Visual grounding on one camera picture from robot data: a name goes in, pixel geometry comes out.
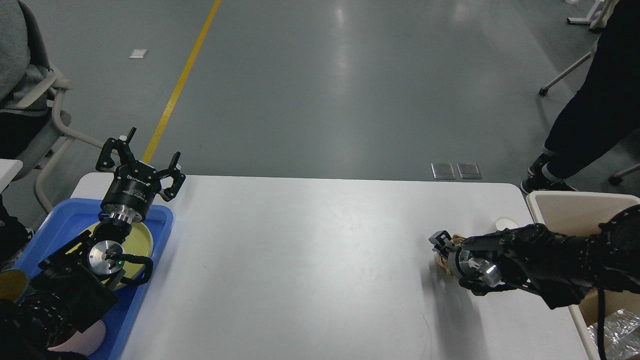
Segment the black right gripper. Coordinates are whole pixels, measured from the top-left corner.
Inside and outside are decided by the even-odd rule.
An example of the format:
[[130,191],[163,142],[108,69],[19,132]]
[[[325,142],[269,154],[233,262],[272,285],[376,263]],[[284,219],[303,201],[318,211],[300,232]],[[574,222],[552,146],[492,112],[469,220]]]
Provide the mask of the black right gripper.
[[433,251],[441,258],[446,258],[450,272],[453,276],[461,280],[466,276],[473,275],[473,267],[469,260],[471,252],[454,243],[452,235],[446,230],[436,231],[430,235],[429,243],[433,246]]

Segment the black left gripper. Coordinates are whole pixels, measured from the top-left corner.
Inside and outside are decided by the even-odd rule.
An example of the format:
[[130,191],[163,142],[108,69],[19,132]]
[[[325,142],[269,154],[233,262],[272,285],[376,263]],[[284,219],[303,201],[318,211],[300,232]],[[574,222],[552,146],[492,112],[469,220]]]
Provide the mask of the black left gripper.
[[[171,201],[178,195],[186,180],[179,166],[181,152],[175,152],[169,166],[154,170],[150,175],[142,173],[146,166],[135,158],[130,148],[137,128],[131,127],[128,134],[119,138],[109,137],[95,164],[100,173],[114,173],[100,208],[106,214],[114,214],[126,208],[134,223],[145,221],[156,195],[163,201]],[[169,187],[162,187],[162,180],[172,179]]]

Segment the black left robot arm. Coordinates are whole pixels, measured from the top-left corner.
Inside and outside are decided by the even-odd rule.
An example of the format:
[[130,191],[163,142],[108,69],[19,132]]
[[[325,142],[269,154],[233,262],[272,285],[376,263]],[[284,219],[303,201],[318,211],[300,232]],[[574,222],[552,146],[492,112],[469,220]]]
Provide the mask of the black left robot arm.
[[135,255],[125,242],[135,223],[146,220],[156,196],[176,198],[186,175],[180,152],[167,168],[140,161],[130,149],[136,128],[108,138],[96,162],[113,179],[100,204],[94,230],[85,230],[39,262],[16,300],[1,301],[3,360],[85,360],[75,351],[54,351],[70,330],[83,333],[117,305],[118,285],[138,287],[153,275],[150,255]]

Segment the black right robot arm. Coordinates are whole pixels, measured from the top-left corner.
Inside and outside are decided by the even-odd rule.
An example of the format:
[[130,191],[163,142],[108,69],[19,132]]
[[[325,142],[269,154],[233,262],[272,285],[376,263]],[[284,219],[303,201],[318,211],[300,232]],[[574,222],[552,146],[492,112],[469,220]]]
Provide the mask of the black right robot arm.
[[600,223],[598,234],[586,236],[533,223],[458,241],[441,230],[429,242],[458,284],[475,296],[520,289],[540,296],[553,310],[578,305],[595,289],[596,345],[604,360],[605,291],[639,292],[639,216],[633,205]]

